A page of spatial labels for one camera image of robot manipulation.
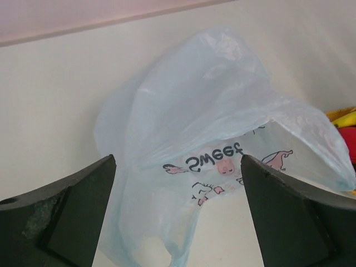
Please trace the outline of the red fake fruit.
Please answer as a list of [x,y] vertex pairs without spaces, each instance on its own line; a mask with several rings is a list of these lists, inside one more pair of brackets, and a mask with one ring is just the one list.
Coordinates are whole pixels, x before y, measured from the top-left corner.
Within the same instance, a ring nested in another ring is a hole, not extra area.
[[348,150],[351,162],[356,164],[356,129],[355,127],[343,127],[338,129],[342,138],[344,139]]

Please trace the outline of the light blue plastic bag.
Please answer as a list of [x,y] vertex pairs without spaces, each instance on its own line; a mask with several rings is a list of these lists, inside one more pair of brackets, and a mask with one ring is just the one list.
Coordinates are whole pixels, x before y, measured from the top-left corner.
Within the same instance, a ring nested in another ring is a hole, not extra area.
[[189,38],[104,103],[94,130],[117,169],[100,250],[139,266],[147,238],[185,266],[205,202],[243,186],[251,155],[335,191],[355,189],[337,128],[319,109],[274,90],[257,55],[231,28]]

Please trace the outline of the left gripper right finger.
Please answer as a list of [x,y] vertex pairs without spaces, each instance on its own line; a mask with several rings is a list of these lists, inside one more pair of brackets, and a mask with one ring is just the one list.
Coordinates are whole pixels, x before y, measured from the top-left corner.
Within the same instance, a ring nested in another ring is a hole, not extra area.
[[355,199],[250,155],[241,170],[264,266],[355,266]]

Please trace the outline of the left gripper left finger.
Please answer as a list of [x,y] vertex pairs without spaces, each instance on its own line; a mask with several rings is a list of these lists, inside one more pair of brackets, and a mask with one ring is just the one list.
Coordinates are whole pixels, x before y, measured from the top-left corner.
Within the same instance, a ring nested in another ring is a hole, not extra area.
[[1,201],[1,266],[92,266],[116,172],[113,155]]

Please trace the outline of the yellow fake banana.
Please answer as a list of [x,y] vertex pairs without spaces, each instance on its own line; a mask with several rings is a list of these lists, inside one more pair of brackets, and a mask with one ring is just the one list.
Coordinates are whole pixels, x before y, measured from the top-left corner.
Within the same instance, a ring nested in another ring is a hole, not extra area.
[[325,113],[336,128],[351,127],[356,125],[355,106]]

